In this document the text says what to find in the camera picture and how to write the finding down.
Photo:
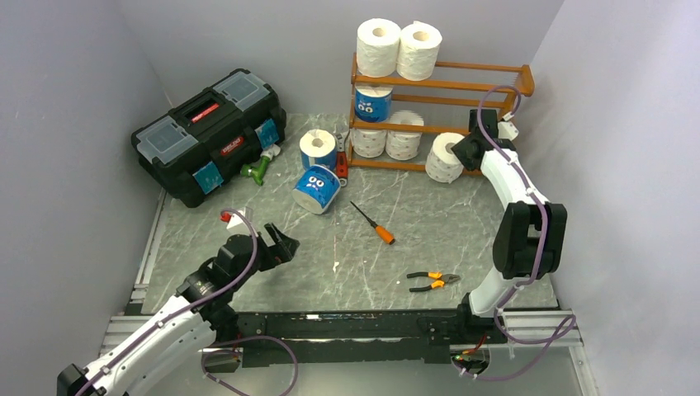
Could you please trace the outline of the orange wooden shelf rack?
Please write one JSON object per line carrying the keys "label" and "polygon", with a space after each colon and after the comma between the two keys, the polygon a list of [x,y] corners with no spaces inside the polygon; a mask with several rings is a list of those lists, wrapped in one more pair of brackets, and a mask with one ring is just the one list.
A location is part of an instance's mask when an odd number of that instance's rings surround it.
{"label": "orange wooden shelf rack", "polygon": [[346,163],[349,167],[402,172],[425,170],[424,164],[432,141],[439,134],[468,134],[470,110],[479,105],[490,89],[496,90],[489,100],[485,100],[484,107],[496,110],[499,116],[512,110],[516,103],[515,94],[503,89],[503,85],[516,87],[525,97],[530,97],[535,92],[535,79],[528,64],[507,66],[437,61],[431,78],[410,81],[396,73],[383,78],[368,77],[360,73],[355,54],[352,56],[351,84],[352,88],[358,84],[392,86],[394,90],[390,111],[410,110],[423,117],[423,125],[401,125],[388,121],[371,123],[360,120],[355,111],[350,110],[348,127],[351,130],[399,131],[422,135],[418,155],[405,161],[394,159],[386,153],[368,158],[357,151],[350,139],[346,143]]}

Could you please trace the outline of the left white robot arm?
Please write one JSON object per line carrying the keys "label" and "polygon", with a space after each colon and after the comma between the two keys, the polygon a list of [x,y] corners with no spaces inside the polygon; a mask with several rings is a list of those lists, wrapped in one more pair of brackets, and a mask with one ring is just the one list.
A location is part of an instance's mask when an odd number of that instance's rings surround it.
{"label": "left white robot arm", "polygon": [[67,366],[57,378],[59,395],[133,395],[159,379],[179,358],[210,345],[236,344],[242,335],[230,303],[253,275],[290,262],[300,242],[274,224],[264,226],[273,244],[251,229],[230,236],[144,325],[103,357]]}

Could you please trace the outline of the blue paper roll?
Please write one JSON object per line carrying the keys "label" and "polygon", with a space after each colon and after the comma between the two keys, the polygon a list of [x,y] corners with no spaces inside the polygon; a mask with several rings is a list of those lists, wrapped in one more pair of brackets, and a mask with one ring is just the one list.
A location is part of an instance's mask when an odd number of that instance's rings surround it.
{"label": "blue paper roll", "polygon": [[370,123],[389,119],[393,87],[377,84],[356,84],[354,114],[359,120]]}

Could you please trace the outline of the white roll with red print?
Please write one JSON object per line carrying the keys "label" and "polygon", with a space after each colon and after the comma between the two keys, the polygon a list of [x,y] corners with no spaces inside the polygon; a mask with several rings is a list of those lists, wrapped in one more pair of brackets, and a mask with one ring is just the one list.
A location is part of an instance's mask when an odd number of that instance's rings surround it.
{"label": "white roll with red print", "polygon": [[376,158],[385,152],[386,130],[353,129],[350,132],[354,152],[364,158]]}

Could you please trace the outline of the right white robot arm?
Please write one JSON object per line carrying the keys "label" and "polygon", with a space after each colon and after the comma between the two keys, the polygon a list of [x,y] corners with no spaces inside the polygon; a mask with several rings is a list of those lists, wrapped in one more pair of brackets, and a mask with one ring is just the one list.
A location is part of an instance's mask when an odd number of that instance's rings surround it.
{"label": "right white robot arm", "polygon": [[485,318],[558,269],[568,213],[526,174],[511,140],[515,128],[510,120],[500,119],[494,109],[474,109],[468,130],[452,151],[466,170],[487,178],[504,208],[492,245],[493,266],[466,295],[470,311],[454,322],[462,341],[475,342],[486,332]]}

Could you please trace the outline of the white dotted roll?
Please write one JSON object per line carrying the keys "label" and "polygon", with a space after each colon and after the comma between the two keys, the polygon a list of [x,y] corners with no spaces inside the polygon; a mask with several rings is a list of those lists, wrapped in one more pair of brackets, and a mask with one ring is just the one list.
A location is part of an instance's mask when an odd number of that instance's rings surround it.
{"label": "white dotted roll", "polygon": [[452,149],[463,139],[463,135],[452,132],[439,134],[434,139],[425,163],[425,172],[431,179],[452,183],[462,174],[464,167]]}

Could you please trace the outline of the white paper towel roll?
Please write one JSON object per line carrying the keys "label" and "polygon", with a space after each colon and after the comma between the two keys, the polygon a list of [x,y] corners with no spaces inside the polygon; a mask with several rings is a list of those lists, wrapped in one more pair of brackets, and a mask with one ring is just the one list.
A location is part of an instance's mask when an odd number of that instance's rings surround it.
{"label": "white paper towel roll", "polygon": [[396,69],[401,28],[393,21],[372,18],[357,28],[357,70],[371,78],[390,76]]}
{"label": "white paper towel roll", "polygon": [[396,72],[410,81],[430,78],[442,43],[440,31],[421,21],[414,21],[400,33]]}
{"label": "white paper towel roll", "polygon": [[[388,122],[399,126],[424,126],[423,117],[414,111],[397,111],[390,116]],[[419,153],[421,137],[420,132],[388,130],[385,151],[394,160],[410,160]]]}

